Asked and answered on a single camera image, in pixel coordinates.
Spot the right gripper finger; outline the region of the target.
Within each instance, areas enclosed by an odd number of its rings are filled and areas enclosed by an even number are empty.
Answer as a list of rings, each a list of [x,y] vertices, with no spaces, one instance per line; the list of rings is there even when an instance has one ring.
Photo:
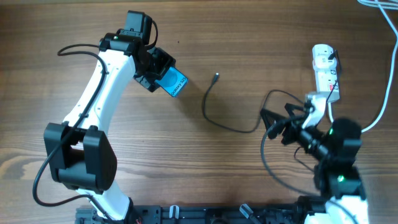
[[[313,106],[310,103],[305,103],[303,106],[286,103],[284,108],[289,117],[307,117],[313,111]],[[301,111],[302,114],[295,114],[294,111]]]
[[[266,128],[283,127],[289,122],[288,118],[265,108],[260,111],[260,115]]]

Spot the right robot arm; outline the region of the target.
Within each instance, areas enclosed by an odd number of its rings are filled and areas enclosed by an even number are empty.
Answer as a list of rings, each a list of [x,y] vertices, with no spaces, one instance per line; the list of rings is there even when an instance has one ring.
[[[368,200],[354,162],[362,145],[360,126],[346,118],[335,120],[327,132],[317,129],[324,114],[321,103],[287,103],[288,116],[263,108],[264,139],[282,135],[281,143],[298,143],[318,164],[313,168],[320,195],[302,192],[292,206],[292,223],[368,223]]]

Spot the turquoise screen Galaxy smartphone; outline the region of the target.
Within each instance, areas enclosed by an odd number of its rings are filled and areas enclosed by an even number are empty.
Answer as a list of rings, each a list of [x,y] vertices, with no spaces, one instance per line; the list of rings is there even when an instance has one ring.
[[[177,97],[188,83],[188,78],[177,70],[175,67],[170,67],[165,75],[155,81],[160,85],[171,97]]]

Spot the white power strip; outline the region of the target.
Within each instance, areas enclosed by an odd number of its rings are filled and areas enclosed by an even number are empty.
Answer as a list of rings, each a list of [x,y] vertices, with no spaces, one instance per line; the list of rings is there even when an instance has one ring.
[[[328,103],[334,103],[340,99],[339,86],[336,83],[338,80],[337,67],[339,65],[336,53],[327,44],[317,44],[312,48],[312,57],[314,58],[316,55],[331,55],[336,59],[337,66],[335,69],[319,72],[314,71],[317,93],[325,95]]]

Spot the white USB charger plug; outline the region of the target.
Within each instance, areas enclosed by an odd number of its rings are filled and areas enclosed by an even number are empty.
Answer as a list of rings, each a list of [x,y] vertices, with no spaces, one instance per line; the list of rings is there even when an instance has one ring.
[[[316,72],[333,70],[337,66],[336,59],[331,55],[316,55],[313,58],[313,69]]]

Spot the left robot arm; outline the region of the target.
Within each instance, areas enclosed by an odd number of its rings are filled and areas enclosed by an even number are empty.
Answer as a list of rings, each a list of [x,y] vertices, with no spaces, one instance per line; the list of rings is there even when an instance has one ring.
[[[135,80],[149,91],[163,88],[176,97],[188,82],[175,59],[150,39],[156,31],[150,16],[129,11],[125,26],[97,45],[97,65],[78,103],[62,123],[48,124],[44,132],[43,166],[54,181],[87,198],[101,223],[142,222],[116,182],[118,163],[107,137],[125,87]]]

